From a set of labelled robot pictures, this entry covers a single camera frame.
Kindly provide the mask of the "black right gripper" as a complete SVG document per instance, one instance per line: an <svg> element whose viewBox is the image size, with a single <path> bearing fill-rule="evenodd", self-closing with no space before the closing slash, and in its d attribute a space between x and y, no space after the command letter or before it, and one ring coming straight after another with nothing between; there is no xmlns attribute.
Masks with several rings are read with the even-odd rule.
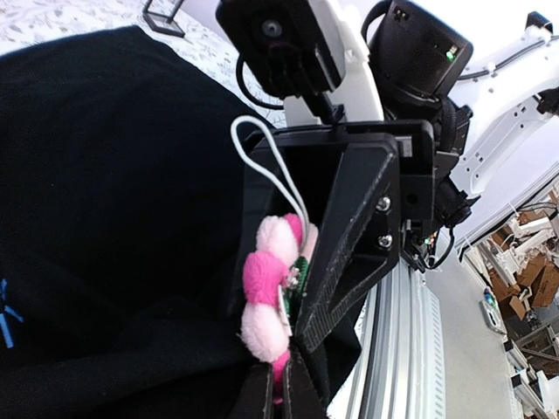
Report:
<svg viewBox="0 0 559 419"><path fill-rule="evenodd" d="M398 262L403 223L430 222L434 140L424 120L354 122L273 133L288 173L256 129L246 156L293 180L296 202L319 229L295 339L312 353Z"/></svg>

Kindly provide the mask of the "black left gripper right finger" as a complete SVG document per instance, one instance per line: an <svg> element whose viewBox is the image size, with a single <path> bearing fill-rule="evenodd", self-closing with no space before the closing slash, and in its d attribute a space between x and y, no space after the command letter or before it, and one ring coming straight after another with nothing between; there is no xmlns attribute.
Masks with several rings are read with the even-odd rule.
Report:
<svg viewBox="0 0 559 419"><path fill-rule="evenodd" d="M285 419L326 419L327 411L304 360L297 348L291 351L291 358L283 374L282 418Z"/></svg>

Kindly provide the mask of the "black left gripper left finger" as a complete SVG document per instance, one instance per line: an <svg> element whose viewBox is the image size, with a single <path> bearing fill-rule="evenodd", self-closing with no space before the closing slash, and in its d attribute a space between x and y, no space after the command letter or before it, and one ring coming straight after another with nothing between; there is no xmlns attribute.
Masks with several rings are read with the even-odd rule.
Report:
<svg viewBox="0 0 559 419"><path fill-rule="evenodd" d="M273 367L253 365L245 377L227 419L271 419L273 417Z"/></svg>

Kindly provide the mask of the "pink flower plush brooch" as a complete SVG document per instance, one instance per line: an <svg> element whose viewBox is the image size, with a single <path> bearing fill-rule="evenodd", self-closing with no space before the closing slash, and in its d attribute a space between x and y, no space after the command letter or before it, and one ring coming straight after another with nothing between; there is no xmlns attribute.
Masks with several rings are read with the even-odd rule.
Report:
<svg viewBox="0 0 559 419"><path fill-rule="evenodd" d="M283 180L245 152L238 135L238 127L245 123L258 127L265 136ZM247 256L242 272L246 303L240 338L257 360L272 366L273 403L280 405L284 400L284 372L291 360L292 302L303 295L319 231L310 222L306 204L270 129L261 120L242 115L231 124L231 139L244 164L269 180L293 208L292 213L266 216L262 220L256 233L255 251Z"/></svg>

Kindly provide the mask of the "black t-shirt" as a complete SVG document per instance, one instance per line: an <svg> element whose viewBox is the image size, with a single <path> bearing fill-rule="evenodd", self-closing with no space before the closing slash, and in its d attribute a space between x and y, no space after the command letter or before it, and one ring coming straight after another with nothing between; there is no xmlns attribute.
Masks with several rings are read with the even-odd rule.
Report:
<svg viewBox="0 0 559 419"><path fill-rule="evenodd" d="M225 418L250 108L142 29L1 57L1 415Z"/></svg>

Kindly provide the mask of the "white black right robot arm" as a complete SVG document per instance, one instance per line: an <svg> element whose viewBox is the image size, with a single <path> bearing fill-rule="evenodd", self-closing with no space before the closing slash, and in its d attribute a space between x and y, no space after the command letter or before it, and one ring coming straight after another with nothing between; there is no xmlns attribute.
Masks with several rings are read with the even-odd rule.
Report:
<svg viewBox="0 0 559 419"><path fill-rule="evenodd" d="M558 38L522 41L473 72L472 44L410 1L355 25L334 1L229 1L220 24L286 127L236 141L244 160L241 337L262 361L314 351L404 260L437 268L488 176L558 112Z"/></svg>

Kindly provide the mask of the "small black brooch stand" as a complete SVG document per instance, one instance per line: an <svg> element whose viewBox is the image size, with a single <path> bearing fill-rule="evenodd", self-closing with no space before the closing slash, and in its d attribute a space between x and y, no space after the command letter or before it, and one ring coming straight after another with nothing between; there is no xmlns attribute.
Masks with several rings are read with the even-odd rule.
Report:
<svg viewBox="0 0 559 419"><path fill-rule="evenodd" d="M142 17L147 23L148 27L156 33L177 38L183 38L185 36L185 32L180 28L175 20L176 14L183 5L183 0L176 1L174 8L168 15L151 11L150 7L153 2L153 0L148 0L143 5L141 11Z"/></svg>

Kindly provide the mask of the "floral patterned table mat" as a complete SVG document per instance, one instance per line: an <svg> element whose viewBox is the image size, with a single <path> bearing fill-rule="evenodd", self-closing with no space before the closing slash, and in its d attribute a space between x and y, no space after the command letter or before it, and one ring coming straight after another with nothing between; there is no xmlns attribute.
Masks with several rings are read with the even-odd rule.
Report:
<svg viewBox="0 0 559 419"><path fill-rule="evenodd" d="M156 33L142 17L144 4L143 1L2 1L1 53L59 38L137 25L231 91L273 126L286 125L283 111L256 106L243 95L235 73L238 53L232 45L183 10L175 17L185 32L183 38Z"/></svg>

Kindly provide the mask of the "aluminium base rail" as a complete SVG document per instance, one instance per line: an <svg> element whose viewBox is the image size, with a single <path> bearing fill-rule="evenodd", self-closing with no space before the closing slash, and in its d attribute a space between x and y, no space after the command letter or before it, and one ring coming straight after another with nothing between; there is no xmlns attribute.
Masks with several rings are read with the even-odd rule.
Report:
<svg viewBox="0 0 559 419"><path fill-rule="evenodd" d="M330 418L444 418L440 304L404 260L369 292L355 325L362 353L328 406Z"/></svg>

